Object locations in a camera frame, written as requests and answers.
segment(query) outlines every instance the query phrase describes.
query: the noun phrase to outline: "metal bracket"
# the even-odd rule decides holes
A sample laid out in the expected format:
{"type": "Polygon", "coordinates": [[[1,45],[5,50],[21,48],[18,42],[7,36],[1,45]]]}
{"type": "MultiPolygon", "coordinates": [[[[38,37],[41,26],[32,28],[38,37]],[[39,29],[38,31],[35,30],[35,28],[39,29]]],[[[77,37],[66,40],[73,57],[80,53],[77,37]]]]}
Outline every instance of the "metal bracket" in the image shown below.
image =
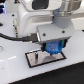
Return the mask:
{"type": "Polygon", "coordinates": [[[26,53],[26,58],[30,68],[66,59],[63,52],[50,55],[46,51],[33,51],[26,53]]]}

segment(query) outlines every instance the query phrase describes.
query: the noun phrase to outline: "blue object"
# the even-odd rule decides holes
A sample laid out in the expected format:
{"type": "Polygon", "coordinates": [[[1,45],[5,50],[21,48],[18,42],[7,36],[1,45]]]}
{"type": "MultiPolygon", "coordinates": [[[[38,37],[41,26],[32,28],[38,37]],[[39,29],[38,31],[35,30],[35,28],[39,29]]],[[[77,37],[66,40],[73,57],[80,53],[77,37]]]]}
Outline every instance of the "blue object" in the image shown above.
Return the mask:
{"type": "Polygon", "coordinates": [[[50,54],[58,54],[62,51],[62,44],[60,41],[53,41],[53,42],[48,42],[46,44],[46,52],[50,54]]]}

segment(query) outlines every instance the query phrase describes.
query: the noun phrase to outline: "black platform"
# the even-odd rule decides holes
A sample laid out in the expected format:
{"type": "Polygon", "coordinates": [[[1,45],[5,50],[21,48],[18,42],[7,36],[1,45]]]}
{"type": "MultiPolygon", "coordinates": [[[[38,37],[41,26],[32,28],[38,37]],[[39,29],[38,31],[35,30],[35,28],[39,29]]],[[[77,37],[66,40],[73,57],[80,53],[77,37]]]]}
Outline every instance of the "black platform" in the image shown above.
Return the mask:
{"type": "Polygon", "coordinates": [[[84,84],[84,62],[11,84],[84,84]]]}

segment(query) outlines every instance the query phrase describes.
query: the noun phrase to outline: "cable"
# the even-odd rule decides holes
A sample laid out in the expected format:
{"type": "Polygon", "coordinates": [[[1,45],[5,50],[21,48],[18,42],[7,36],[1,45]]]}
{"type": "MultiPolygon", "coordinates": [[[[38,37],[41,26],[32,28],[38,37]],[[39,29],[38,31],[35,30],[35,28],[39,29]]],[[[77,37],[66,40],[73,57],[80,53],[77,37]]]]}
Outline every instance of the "cable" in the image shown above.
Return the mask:
{"type": "Polygon", "coordinates": [[[38,42],[37,34],[31,34],[30,36],[22,37],[22,38],[15,38],[15,37],[9,37],[7,35],[4,35],[0,33],[0,37],[12,41],[23,41],[23,42],[38,42]]]}

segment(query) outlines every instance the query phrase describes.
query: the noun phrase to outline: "screw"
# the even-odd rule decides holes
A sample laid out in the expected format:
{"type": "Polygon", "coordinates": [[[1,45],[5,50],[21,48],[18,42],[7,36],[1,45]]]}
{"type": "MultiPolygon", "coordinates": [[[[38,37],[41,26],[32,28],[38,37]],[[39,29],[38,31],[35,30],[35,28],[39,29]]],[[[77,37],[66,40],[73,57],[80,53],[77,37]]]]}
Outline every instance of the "screw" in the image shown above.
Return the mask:
{"type": "Polygon", "coordinates": [[[63,30],[62,33],[65,33],[65,31],[63,30]]]}
{"type": "Polygon", "coordinates": [[[2,46],[0,46],[0,52],[3,50],[2,46]]]}
{"type": "Polygon", "coordinates": [[[3,23],[0,23],[0,26],[3,26],[3,23]]]}
{"type": "Polygon", "coordinates": [[[12,14],[12,16],[15,16],[14,14],[12,14]]]}
{"type": "Polygon", "coordinates": [[[46,34],[45,34],[45,33],[43,33],[43,36],[46,36],[46,34]]]}

